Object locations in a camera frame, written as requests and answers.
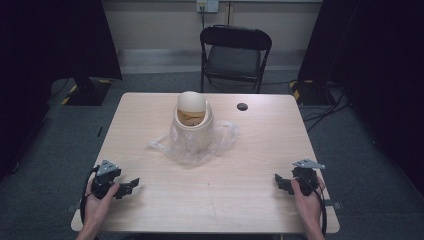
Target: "white wall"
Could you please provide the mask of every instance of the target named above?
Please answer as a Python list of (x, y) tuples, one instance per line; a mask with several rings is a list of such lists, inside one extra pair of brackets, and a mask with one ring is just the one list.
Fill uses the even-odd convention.
[[(195, 1), (104, 1), (117, 49), (199, 49), (202, 21)], [(321, 4), (220, 1), (205, 26), (230, 24), (259, 28), (273, 40), (273, 51), (307, 48)]]

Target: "chair leg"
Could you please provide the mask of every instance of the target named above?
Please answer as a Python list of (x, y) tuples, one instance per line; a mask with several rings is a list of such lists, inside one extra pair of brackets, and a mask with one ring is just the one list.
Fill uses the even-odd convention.
[(258, 88), (256, 89), (256, 93), (259, 94), (259, 92), (261, 91), (262, 78), (259, 79), (259, 81), (256, 84), (258, 85)]
[(204, 80), (205, 80), (205, 76), (203, 74), (203, 71), (200, 73), (200, 92), (203, 93), (203, 85), (204, 85)]

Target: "black folding chair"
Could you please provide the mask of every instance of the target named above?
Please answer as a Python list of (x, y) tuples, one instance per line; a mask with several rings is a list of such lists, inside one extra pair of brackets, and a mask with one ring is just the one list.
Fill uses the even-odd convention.
[[(272, 40), (258, 29), (214, 25), (200, 34), (202, 45), (201, 89), (204, 76), (253, 83), (259, 93)], [(209, 54), (206, 46), (210, 45)]]

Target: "black round object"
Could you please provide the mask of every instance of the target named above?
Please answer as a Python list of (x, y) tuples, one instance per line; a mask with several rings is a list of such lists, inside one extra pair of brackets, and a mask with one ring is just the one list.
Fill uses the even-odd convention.
[(237, 104), (237, 109), (240, 110), (240, 111), (246, 111), (247, 108), (248, 108), (248, 106), (247, 106), (246, 103), (239, 103), (239, 104)]

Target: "electrical outlet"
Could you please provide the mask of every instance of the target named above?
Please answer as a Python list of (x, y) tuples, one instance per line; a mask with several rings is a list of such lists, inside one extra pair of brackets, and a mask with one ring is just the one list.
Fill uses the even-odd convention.
[(208, 1), (207, 0), (196, 0), (196, 9), (197, 12), (202, 12), (202, 7), (203, 7), (203, 12), (208, 12), (207, 8), (208, 8)]
[(208, 0), (207, 12), (218, 12), (219, 1), (218, 0)]

